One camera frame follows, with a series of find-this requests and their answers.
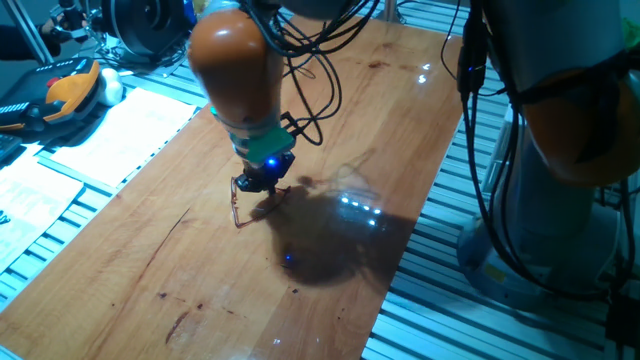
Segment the person's hand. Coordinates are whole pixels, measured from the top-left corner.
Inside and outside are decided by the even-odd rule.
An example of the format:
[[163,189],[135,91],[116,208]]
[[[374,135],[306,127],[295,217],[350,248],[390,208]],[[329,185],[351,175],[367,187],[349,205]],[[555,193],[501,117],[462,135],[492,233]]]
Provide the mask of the person's hand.
[[78,2],[61,1],[49,12],[49,19],[39,32],[58,43],[74,40],[83,43],[88,39],[86,14]]

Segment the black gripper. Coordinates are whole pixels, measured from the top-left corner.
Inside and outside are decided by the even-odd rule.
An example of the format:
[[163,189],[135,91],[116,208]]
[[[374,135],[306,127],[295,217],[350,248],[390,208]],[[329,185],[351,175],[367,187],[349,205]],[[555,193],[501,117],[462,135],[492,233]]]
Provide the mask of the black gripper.
[[243,162],[243,173],[233,180],[233,184],[242,192],[261,193],[266,192],[270,197],[286,195],[287,188],[278,186],[295,160],[295,155],[288,151],[279,155],[270,156],[259,166]]

